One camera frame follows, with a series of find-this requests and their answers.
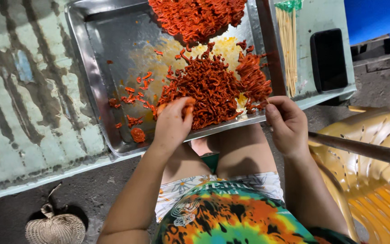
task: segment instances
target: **floral shorts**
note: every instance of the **floral shorts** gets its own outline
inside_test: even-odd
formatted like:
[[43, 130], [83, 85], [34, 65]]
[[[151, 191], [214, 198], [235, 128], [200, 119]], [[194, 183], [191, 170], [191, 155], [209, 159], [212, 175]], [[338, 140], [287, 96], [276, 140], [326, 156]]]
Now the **floral shorts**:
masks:
[[279, 182], [278, 172], [266, 172], [255, 175], [235, 176], [227, 179], [220, 179], [216, 175], [198, 175], [184, 178], [160, 186], [159, 196], [156, 203], [156, 221], [160, 220], [168, 213], [169, 210], [188, 193], [193, 187], [207, 181], [241, 181], [252, 186], [268, 197], [284, 201], [283, 191]]

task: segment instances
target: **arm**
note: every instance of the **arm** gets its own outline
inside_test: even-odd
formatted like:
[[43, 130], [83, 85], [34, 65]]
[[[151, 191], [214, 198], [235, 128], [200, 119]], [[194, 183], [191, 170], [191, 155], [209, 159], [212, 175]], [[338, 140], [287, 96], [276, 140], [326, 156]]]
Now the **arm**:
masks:
[[155, 214], [163, 170], [192, 126], [192, 110], [181, 118], [186, 100], [175, 100], [161, 113], [154, 141], [109, 210], [97, 243], [149, 243], [147, 228]]
[[323, 227], [348, 235], [347, 223], [330, 195], [308, 148], [305, 113], [286, 96], [268, 99], [267, 122], [284, 155], [287, 209], [306, 228]]

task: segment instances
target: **metal pole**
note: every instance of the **metal pole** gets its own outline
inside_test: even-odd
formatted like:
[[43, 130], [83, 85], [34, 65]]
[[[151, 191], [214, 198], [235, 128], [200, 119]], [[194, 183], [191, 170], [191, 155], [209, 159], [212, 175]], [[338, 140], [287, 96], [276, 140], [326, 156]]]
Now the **metal pole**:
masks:
[[308, 132], [309, 141], [390, 163], [390, 148], [361, 141]]

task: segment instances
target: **thigh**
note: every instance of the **thigh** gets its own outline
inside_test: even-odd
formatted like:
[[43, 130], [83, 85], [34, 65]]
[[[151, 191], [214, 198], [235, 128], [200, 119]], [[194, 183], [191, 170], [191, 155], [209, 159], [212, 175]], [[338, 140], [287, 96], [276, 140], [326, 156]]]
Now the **thigh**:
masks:
[[272, 151], [259, 123], [223, 131], [217, 138], [219, 178], [276, 171]]
[[192, 148], [183, 143], [177, 147], [166, 163], [161, 185], [183, 178], [211, 174], [209, 167]]

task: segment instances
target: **blue surface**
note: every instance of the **blue surface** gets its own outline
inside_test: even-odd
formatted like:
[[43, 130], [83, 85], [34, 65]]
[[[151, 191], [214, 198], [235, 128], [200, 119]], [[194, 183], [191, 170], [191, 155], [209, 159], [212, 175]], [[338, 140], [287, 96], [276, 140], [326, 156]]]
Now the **blue surface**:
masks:
[[350, 44], [390, 33], [390, 1], [344, 0]]

